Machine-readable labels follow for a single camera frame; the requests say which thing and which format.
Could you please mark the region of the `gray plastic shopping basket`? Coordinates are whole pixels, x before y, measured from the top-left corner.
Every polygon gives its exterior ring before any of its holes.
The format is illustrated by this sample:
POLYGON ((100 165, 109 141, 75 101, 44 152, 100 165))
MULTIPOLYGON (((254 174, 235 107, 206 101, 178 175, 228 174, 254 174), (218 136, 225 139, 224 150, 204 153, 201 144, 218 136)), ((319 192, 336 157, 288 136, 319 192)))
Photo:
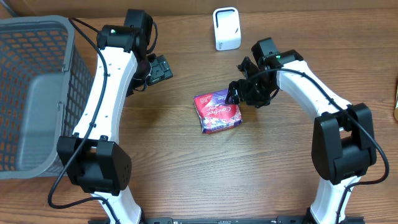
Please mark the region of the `gray plastic shopping basket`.
POLYGON ((59 175, 57 141, 71 136, 93 84, 62 16, 1 21, 1 178, 59 175))

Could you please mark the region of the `red purple pad package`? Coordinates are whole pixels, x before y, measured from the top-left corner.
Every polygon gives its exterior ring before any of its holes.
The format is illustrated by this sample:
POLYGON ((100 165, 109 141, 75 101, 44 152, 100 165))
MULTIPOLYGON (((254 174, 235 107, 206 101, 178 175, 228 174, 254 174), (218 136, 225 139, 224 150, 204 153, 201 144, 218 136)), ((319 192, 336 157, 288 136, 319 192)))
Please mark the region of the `red purple pad package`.
POLYGON ((243 118, 238 105, 226 104, 228 90, 220 90, 193 98, 202 133, 211 134, 239 126, 243 118))

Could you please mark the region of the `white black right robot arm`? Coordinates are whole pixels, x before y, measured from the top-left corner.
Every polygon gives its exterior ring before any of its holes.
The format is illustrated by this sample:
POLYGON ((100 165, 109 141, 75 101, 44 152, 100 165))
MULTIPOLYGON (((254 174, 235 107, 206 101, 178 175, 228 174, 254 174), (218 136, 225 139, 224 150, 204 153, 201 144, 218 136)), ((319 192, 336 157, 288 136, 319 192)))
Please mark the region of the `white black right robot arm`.
POLYGON ((268 37, 256 42, 238 70, 244 78, 229 84, 225 102, 260 108, 278 91, 288 93, 313 120, 311 157, 320 176, 317 195, 302 223, 363 223, 345 208, 354 186, 376 163, 373 118, 363 103, 352 105, 333 93, 295 50, 279 52, 268 37))

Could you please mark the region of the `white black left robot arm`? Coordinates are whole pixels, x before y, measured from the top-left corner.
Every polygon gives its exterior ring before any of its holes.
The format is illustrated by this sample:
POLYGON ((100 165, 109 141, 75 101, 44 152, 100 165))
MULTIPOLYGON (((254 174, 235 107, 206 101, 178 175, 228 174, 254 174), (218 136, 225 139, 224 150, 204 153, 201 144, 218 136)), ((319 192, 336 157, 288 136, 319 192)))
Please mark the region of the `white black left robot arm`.
POLYGON ((153 50, 157 24, 143 10, 127 11, 121 26, 105 25, 90 44, 97 52, 95 79, 83 114, 70 137, 60 137, 57 153, 73 185, 90 197, 66 205, 52 201, 57 188, 52 186, 48 204, 70 208, 98 201, 108 218, 104 223, 145 223, 144 212, 129 189, 132 161, 119 146, 119 125, 124 102, 136 91, 172 78, 163 55, 153 50))

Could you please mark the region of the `white barcode scanner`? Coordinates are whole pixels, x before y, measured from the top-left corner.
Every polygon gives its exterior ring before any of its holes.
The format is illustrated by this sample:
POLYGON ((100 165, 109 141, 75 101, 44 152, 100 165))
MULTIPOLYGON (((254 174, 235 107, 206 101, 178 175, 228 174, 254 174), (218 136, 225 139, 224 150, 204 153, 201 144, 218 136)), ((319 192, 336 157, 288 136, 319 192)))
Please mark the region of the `white barcode scanner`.
POLYGON ((235 7, 218 8, 213 12, 215 47, 218 51, 238 49, 241 45, 239 12, 235 7))

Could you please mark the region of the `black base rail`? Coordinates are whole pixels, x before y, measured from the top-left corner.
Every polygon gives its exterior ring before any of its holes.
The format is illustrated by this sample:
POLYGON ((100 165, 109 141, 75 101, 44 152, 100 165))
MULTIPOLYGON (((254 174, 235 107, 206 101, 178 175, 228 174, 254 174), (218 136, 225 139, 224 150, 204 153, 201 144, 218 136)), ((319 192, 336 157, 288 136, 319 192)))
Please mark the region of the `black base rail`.
POLYGON ((139 224, 309 224, 312 223, 305 216, 279 216, 277 218, 262 219, 173 219, 146 218, 139 224))

